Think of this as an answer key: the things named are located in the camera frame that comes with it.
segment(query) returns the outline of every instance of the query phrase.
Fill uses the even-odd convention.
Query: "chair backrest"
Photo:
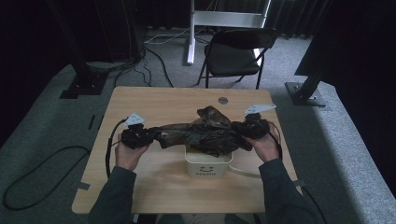
[[[270,49],[278,37],[272,28],[223,30],[213,35],[210,45],[222,44],[235,49]]]

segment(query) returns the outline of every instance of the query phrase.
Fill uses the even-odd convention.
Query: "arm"
[[[274,126],[270,127],[271,133],[278,140]],[[253,145],[257,155],[264,162],[259,170],[264,185],[264,205],[268,223],[318,223],[315,212],[290,180],[279,158],[274,139],[269,134],[257,140],[244,138]]]
[[[134,169],[148,148],[130,149],[119,142],[115,149],[116,166],[88,215],[89,223],[130,223],[136,179]]]

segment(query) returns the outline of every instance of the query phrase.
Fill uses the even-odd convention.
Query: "gray carpet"
[[[148,35],[180,32],[159,30],[150,31]],[[276,113],[297,176],[307,183],[329,223],[393,223],[396,220],[395,198],[376,169],[334,87],[325,83],[318,87],[327,109],[297,106],[291,102],[285,82],[304,82],[305,77],[296,77],[294,72],[309,43],[310,39],[281,36],[266,54],[261,84],[261,89],[271,92],[277,105]],[[204,87],[204,82],[194,86],[204,59],[203,43],[197,42],[195,61],[191,66],[186,65],[185,38],[146,46],[163,58],[175,87]],[[135,69],[138,72],[131,70],[118,78],[118,73],[113,72],[103,93],[97,96],[59,99],[75,76],[70,65],[60,71],[0,150],[0,193],[3,195],[15,179],[59,148],[91,148],[115,80],[117,86],[147,86],[144,80],[149,81],[150,71],[151,86],[169,87],[158,58],[150,52],[145,58],[149,70],[145,69],[145,61],[141,61]],[[115,64],[90,65],[109,67]],[[139,72],[145,73],[145,79]],[[237,77],[213,78],[209,88],[254,89],[256,77],[245,77],[239,83],[234,83],[235,80]],[[84,151],[77,148],[58,154],[18,183],[9,192],[8,200],[13,206],[25,206],[40,199],[83,154]],[[22,211],[8,211],[0,206],[0,223],[86,223],[86,216],[74,214],[71,205],[87,160],[85,157],[42,203]]]

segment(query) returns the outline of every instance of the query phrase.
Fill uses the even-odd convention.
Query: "dark gray sleeve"
[[[115,166],[88,215],[90,224],[130,223],[136,174]]]
[[[264,185],[264,205],[267,222],[318,223],[318,218],[303,195],[295,188],[280,159],[259,167]]]

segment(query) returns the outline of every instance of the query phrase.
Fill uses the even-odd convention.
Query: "person's left hand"
[[[125,146],[121,141],[121,133],[119,133],[119,143],[116,146],[116,166],[133,171],[139,163],[140,157],[145,153],[149,145],[131,149]]]

